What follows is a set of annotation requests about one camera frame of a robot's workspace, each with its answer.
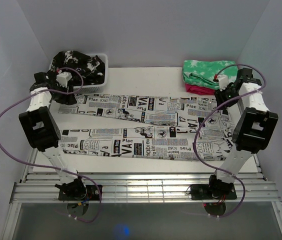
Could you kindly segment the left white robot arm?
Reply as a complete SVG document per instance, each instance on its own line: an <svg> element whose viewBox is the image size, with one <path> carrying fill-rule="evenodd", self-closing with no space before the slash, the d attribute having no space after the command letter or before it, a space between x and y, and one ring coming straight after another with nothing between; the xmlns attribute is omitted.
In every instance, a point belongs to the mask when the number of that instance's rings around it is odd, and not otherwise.
<svg viewBox="0 0 282 240"><path fill-rule="evenodd" d="M45 72L34 74L35 83L29 90L29 107L19 114L18 119L30 146L41 152L59 175L61 184L55 187L68 198L82 200L87 195L87 187L82 178L76 176L77 170L62 157L61 132L50 112L53 100L69 105L77 103L72 83L73 73L78 72L69 67L59 68L55 80Z"/></svg>

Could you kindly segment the newspaper print trousers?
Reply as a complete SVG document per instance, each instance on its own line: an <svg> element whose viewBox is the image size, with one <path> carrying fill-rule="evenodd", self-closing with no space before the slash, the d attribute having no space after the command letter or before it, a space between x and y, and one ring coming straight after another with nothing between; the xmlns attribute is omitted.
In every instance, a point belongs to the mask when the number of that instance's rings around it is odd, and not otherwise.
<svg viewBox="0 0 282 240"><path fill-rule="evenodd" d="M136 127L64 129L65 154L196 161L223 161L233 143L234 122L215 111L212 96L77 95L60 114L137 123Z"/></svg>

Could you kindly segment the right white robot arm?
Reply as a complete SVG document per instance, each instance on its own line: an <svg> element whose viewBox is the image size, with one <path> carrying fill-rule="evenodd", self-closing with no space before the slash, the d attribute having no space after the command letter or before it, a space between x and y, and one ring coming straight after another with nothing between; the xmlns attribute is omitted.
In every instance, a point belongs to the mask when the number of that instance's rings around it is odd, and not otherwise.
<svg viewBox="0 0 282 240"><path fill-rule="evenodd" d="M268 146L279 119L264 103L262 83L254 78L252 69L239 69L234 82L229 82L226 76L218 81L219 89L214 93L217 107L229 112L233 105L241 103L243 111L233 120L236 126L229 155L209 178L206 191L213 199L234 194L234 176L250 157Z"/></svg>

